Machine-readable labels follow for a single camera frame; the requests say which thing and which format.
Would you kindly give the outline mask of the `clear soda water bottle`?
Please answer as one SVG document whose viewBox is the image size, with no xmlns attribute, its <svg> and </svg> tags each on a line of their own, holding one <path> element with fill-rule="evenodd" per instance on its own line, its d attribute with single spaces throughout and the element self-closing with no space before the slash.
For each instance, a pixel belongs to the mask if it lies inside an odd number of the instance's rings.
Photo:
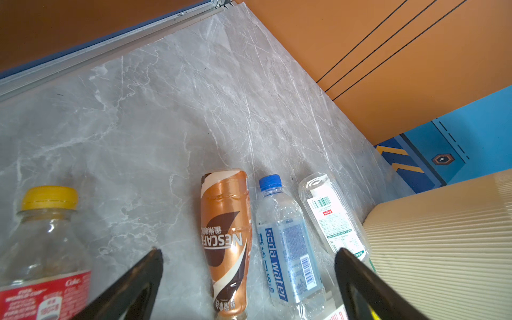
<svg viewBox="0 0 512 320">
<path fill-rule="evenodd" d="M 325 289 L 303 211 L 283 192 L 279 175 L 259 180 L 257 241 L 274 306 L 288 319 L 314 319 L 324 311 Z"/>
</svg>

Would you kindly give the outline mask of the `clear bottle pink label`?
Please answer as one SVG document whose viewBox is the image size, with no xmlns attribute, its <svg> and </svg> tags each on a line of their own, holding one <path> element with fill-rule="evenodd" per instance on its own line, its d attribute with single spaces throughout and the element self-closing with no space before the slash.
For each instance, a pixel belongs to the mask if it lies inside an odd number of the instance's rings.
<svg viewBox="0 0 512 320">
<path fill-rule="evenodd" d="M 348 320 L 348 315 L 345 309 L 345 305 L 341 305 L 333 313 L 328 315 L 324 320 Z"/>
</svg>

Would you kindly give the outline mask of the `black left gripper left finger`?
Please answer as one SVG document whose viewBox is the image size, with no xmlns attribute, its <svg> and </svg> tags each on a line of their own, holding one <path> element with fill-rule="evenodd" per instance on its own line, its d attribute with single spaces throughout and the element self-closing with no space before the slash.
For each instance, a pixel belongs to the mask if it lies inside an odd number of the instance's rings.
<svg viewBox="0 0 512 320">
<path fill-rule="evenodd" d="M 149 319 L 162 275 L 162 251 L 153 248 L 73 318 Z"/>
</svg>

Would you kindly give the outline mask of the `brown Nescafe coffee bottle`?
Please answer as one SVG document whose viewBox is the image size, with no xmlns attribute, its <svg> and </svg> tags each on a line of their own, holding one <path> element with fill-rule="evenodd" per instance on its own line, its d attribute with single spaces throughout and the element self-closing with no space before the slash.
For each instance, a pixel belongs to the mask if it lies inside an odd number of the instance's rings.
<svg viewBox="0 0 512 320">
<path fill-rule="evenodd" d="M 241 169 L 205 174 L 200 200 L 201 242 L 216 318 L 246 319 L 253 236 L 247 174 Z"/>
</svg>

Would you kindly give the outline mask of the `clear bottle green white label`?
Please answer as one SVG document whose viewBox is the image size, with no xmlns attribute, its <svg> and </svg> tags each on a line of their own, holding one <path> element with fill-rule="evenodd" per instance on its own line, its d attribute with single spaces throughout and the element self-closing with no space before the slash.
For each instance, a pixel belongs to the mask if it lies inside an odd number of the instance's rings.
<svg viewBox="0 0 512 320">
<path fill-rule="evenodd" d="M 356 212 L 349 208 L 336 179 L 313 173 L 299 184 L 299 198 L 326 248 L 333 253 L 349 250 L 372 271 L 371 246 Z"/>
</svg>

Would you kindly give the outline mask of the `clear bottle yellow cap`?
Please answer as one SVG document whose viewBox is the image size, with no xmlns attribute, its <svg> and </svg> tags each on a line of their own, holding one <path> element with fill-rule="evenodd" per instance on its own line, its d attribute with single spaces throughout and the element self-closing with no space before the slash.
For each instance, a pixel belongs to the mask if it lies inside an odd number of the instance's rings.
<svg viewBox="0 0 512 320">
<path fill-rule="evenodd" d="M 78 202 L 70 187 L 25 194 L 1 250 L 2 319 L 72 319 L 87 306 L 92 263 L 72 226 Z"/>
</svg>

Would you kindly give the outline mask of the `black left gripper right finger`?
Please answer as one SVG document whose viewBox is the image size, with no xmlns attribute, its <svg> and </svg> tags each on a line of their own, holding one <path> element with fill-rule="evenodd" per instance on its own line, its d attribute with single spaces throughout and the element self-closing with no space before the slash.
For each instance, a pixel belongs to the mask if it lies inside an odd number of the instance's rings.
<svg viewBox="0 0 512 320">
<path fill-rule="evenodd" d="M 345 248 L 335 256 L 335 274 L 349 319 L 427 318 Z"/>
</svg>

